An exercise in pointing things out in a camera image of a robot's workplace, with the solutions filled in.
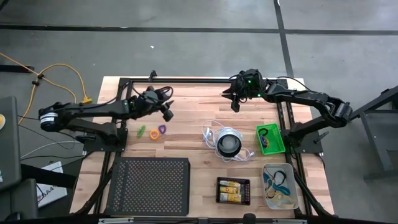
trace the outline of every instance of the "wooden table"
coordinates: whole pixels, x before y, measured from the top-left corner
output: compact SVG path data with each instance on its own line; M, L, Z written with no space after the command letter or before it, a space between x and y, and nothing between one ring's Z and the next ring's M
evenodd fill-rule
M120 77L104 77L99 103L110 100L117 93ZM136 83L135 88L141 92L148 83ZM170 85L174 88L171 106L174 113L173 119L166 123L167 138L153 141L149 138L149 131L165 124L162 113L154 113L137 121L129 120L127 128L129 136L126 151L122 156L129 157L187 157L191 163L190 180L190 210L189 217L226 217L241 218L245 213L254 213L259 218L289 218L294 217L292 210L271 210L263 201L263 189L260 178L260 169L265 163L285 162L283 154L263 156L259 150L256 139L256 126L260 124L277 123L279 125L276 104L267 103L263 99L249 100L241 104L239 113L231 110L231 102L221 93L229 87L224 83L151 83L154 88ZM290 89L302 90L294 80L288 80ZM310 108L293 104L296 122L306 122L312 119ZM212 119L225 126L231 126L243 134L243 146L256 155L247 162L225 163L215 156L214 149L206 147L203 142L201 126L203 122ZM95 118L94 122L109 122L110 118ZM142 125L147 126L147 131L138 139L137 130ZM83 161L78 183L73 198L71 212L77 211L89 199L98 185L103 164L103 152L95 152ZM326 181L323 165L315 155L303 154L303 164L307 178L308 188L323 205L333 213L330 193ZM215 202L217 177L238 177L251 181L251 205L238 206L226 205ZM301 190L296 186L299 195L299 204L303 212L303 197ZM106 206L109 184L104 190L101 210Z

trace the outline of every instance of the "concrete floor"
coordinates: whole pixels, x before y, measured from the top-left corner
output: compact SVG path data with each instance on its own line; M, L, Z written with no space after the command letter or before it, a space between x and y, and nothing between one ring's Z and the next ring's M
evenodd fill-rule
M286 29L397 30L398 2L382 0L280 0ZM120 27L278 28L273 0L13 0L0 12L0 23ZM295 77L313 90L350 101L354 109L397 85L398 36L287 35ZM1 30L0 52L40 70L52 63L69 63L85 80L88 94L97 100L106 75L224 76L258 68L265 77L285 75L279 34L173 32L54 32ZM0 58L0 64L12 64ZM70 87L82 98L80 83L66 68L54 68L51 80ZM0 96L15 95L22 114L29 101L33 75L0 73ZM29 116L71 96L43 83ZM44 133L37 121L30 127ZM322 141L326 174L335 213L344 218L397 222L397 180L371 184L363 175L378 171L363 125L356 120L345 128L328 129ZM20 129L21 153L51 143ZM81 146L66 151L54 146L34 154L74 156ZM27 164L44 166L55 159L38 158ZM79 164L66 166L76 174ZM66 212L68 199L41 209L42 214Z

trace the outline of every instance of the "yellow extension cord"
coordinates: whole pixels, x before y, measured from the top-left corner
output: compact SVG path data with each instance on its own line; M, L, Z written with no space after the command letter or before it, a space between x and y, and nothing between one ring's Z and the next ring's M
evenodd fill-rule
M25 65L23 65L23 64L21 64L21 63L19 63L19 62L17 62L16 60L14 60L14 59L8 57L7 55L5 55L5 54L3 54L3 53L0 53L0 55L3 56L3 57L5 57L5 58L7 58L8 60L10 60L10 61L16 63L16 64L22 66L23 68L25 68L26 70L32 72L33 74L35 74L35 75L37 75L37 76L39 76L40 74L44 73L46 70L48 70L48 69L50 69L50 68L52 68L52 67L56 67L56 66L68 67L68 68L70 68L71 70L73 70L73 71L79 76L79 79L80 79L80 82L81 82L81 87L82 87L82 89L83 89L83 95L84 95L84 98L83 98L83 100L81 101L81 103L91 103L91 102L93 101L93 100L92 100L91 98L89 98L89 97L87 96L87 94L86 94L85 84L84 84L84 81L83 81L83 79L81 78L81 75L79 74L79 72L78 72L76 69L74 69L72 66L68 65L68 64L56 63L56 64L53 64L53 65L49 65L48 67L44 68L41 72L37 73L37 72L31 70L30 68L26 67ZM54 82L51 82L51 81L48 80L47 78L44 78L44 77L43 77L43 79L44 79L46 82L48 82L49 84L53 85L53 86L56 86L56 87L59 87L59 88L62 88L62 89L64 89L64 90L68 91L70 94L72 94L73 99L75 100L75 103L76 103L76 95L75 95L74 92L72 92L70 89L68 89L68 88L65 87L65 86L58 85L58 84L56 84L56 83L54 83ZM33 102L33 98L34 98L34 95L35 95L35 91L36 91L36 85L33 85L32 92L30 93L29 104L28 104L28 106L27 106L27 109L26 109L24 115L23 115L23 116L21 117L21 119L19 120L18 124L21 124L22 121L24 120L24 117L28 114L28 112L29 112L29 110L30 110L30 107L32 106L32 102Z

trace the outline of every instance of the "metal mesh tray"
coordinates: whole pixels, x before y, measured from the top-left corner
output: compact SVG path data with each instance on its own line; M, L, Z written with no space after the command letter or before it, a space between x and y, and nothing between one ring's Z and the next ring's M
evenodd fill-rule
M189 184L187 158L116 158L105 214L186 216Z

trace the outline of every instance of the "green plastic container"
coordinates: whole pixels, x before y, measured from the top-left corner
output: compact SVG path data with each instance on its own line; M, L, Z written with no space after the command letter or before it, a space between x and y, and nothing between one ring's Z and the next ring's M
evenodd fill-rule
M264 148L261 144L260 140L260 135L259 135L259 130L261 128L266 128L268 129L268 134L266 136L266 139L269 142L268 147ZM256 127L256 136L257 139L259 140L259 145L261 148L261 152L263 155L272 155L272 154L277 154L281 152L285 152L285 145L282 140L282 136L280 135L280 131L278 128L277 124L265 124L265 125L260 125Z

